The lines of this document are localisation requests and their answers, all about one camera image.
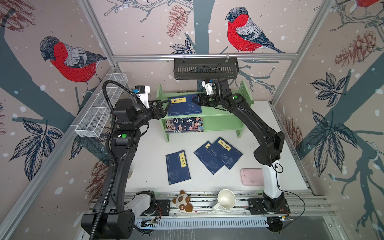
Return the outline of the blue book with yellow label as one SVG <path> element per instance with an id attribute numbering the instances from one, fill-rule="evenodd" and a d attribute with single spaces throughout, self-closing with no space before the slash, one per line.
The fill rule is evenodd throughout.
<path id="1" fill-rule="evenodd" d="M 185 95 L 170 97 L 171 105 L 168 110 L 168 116 L 196 115 L 202 113 L 201 106 L 193 102 L 197 95 Z"/>

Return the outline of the colourful cartoon cover book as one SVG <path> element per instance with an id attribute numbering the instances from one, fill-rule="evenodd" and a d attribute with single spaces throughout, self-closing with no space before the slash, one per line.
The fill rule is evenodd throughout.
<path id="1" fill-rule="evenodd" d="M 166 120 L 166 133 L 203 132 L 204 123 L 202 117 L 173 118 Z"/>

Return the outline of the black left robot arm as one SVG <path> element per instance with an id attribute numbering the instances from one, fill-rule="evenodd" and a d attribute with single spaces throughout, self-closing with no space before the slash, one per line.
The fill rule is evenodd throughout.
<path id="1" fill-rule="evenodd" d="M 154 192 L 137 193 L 126 210 L 125 188 L 140 138 L 144 135 L 140 128 L 149 126 L 150 120 L 164 118 L 171 101 L 150 101 L 145 106 L 138 94 L 138 90 L 130 91 L 115 81 L 103 83 L 103 95 L 112 116 L 106 140 L 110 163 L 92 213 L 83 215 L 81 220 L 81 227 L 91 240 L 128 239 L 134 230 L 142 235 L 153 233 L 152 230 L 137 227 L 135 222 L 142 213 L 156 209 Z"/>

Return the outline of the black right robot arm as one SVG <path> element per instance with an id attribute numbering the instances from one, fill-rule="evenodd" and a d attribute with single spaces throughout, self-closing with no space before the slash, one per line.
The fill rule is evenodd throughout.
<path id="1" fill-rule="evenodd" d="M 278 166 L 285 135 L 268 126 L 250 107 L 240 93 L 233 93 L 228 81 L 206 79 L 201 82 L 206 92 L 198 94 L 193 102 L 203 107 L 218 108 L 236 116 L 251 131 L 259 143 L 254 157 L 262 165 L 264 177 L 263 206 L 274 214 L 285 205 L 285 194 L 279 185 Z"/>

